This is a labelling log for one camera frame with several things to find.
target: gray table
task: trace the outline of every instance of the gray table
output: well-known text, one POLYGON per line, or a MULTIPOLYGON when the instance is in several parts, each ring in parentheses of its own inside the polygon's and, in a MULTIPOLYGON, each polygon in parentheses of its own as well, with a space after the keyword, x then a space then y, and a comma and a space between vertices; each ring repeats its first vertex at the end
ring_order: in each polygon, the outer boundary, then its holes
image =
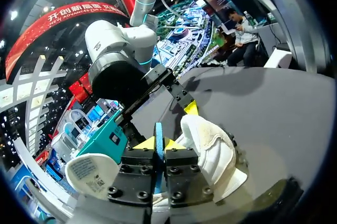
MULTIPOLYGON (((333 79, 288 69, 217 67, 193 69, 180 82, 200 115, 233 133, 245 152, 249 178, 243 189, 249 200, 289 176, 304 191, 310 187, 331 138, 333 79)), ((150 137, 161 121, 164 135, 175 140, 183 114, 169 92, 160 90, 133 122, 150 137)))

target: ceiling light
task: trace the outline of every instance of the ceiling light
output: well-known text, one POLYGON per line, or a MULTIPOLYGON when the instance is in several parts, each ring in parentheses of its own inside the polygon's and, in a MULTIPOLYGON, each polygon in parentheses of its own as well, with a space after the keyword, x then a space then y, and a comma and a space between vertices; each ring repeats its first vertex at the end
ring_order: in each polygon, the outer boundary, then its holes
POLYGON ((17 17, 17 11, 11 11, 11 20, 14 20, 17 17))
POLYGON ((5 40, 1 40, 0 41, 0 48, 4 48, 4 46, 5 46, 5 40))

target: white sneaker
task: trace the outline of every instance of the white sneaker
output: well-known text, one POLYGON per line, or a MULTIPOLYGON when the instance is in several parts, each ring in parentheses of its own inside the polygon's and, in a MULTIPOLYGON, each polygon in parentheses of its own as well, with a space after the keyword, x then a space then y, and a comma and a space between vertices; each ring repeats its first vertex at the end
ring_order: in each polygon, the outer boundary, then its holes
POLYGON ((221 128, 198 115, 183 116, 181 128, 184 141, 194 142, 206 181, 214 185, 214 202, 228 197, 246 181, 247 175, 235 167, 233 142, 221 128))

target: man sitting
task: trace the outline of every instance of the man sitting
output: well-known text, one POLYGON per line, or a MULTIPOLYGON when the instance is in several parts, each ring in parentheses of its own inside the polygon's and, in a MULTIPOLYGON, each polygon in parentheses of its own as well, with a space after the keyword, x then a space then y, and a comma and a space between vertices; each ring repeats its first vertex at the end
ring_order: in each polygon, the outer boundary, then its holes
POLYGON ((243 60, 244 66, 251 67, 254 63, 255 46, 259 41, 257 30, 234 9, 228 9, 227 14, 229 19, 237 22, 235 26, 235 46, 237 49, 228 57, 227 64, 228 66, 236 66, 239 61, 243 60))

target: screw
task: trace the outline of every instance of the screw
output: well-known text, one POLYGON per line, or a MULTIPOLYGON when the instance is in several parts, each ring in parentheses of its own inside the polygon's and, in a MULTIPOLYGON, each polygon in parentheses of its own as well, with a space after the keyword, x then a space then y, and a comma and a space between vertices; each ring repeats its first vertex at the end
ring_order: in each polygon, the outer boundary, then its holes
POLYGON ((179 173, 179 168, 176 166, 170 167, 170 172, 174 175, 177 175, 179 173))
POLYGON ((180 202, 184 199, 184 194, 180 191, 176 191, 172 194, 172 197, 171 197, 172 201, 174 202, 180 202))
POLYGON ((139 198, 139 199, 142 200, 142 201, 148 201, 149 196, 148 196, 148 193, 147 193, 146 191, 140 191, 140 192, 137 194, 137 198, 139 198))
POLYGON ((208 187, 208 186, 202 188, 202 192, 203 192, 203 194, 205 196, 211 196, 211 195, 213 195, 213 190, 210 187, 208 187))
POLYGON ((108 189, 108 198, 118 198, 123 194, 123 192, 117 189, 114 186, 109 187, 108 189))
POLYGON ((130 167, 127 164, 123 164, 121 166, 121 171, 128 172, 130 170, 130 167))
POLYGON ((141 167, 141 172, 143 174, 149 174, 150 173, 150 168, 148 166, 144 165, 144 166, 141 167))
POLYGON ((190 169, 193 171, 193 172, 198 172, 199 171, 199 166, 196 165, 196 164, 192 164, 190 166, 190 169))

